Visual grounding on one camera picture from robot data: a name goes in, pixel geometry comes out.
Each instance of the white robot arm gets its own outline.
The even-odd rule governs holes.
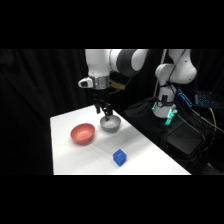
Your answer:
[[[89,77],[81,80],[81,88],[92,88],[97,113],[104,111],[106,120],[113,115],[109,98],[110,72],[133,77],[142,69],[149,49],[86,49]]]
[[[100,108],[106,119],[112,115],[112,106],[107,103],[109,97],[110,72],[115,71],[127,77],[137,75],[143,68],[150,49],[86,49],[89,77],[79,82],[82,88],[92,88],[97,113]],[[194,80],[197,71],[190,60],[191,49],[170,49],[169,56],[174,64],[160,65],[156,77],[160,84],[160,93],[153,108],[159,118],[168,118],[174,108],[175,87],[172,83],[188,84]]]

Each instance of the white table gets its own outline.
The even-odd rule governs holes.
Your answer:
[[[103,131],[103,115],[97,115],[91,106],[51,118],[55,175],[190,175],[122,117],[118,132]],[[70,137],[72,129],[82,123],[96,128],[94,140],[87,146],[77,145]],[[122,167],[113,161],[119,149],[127,154]]]

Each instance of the metal bowl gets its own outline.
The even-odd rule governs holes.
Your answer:
[[[100,120],[100,124],[101,124],[104,131],[106,131],[106,132],[116,132],[121,125],[121,119],[118,116],[112,115],[110,117],[110,120],[106,121],[106,118],[103,117]]]

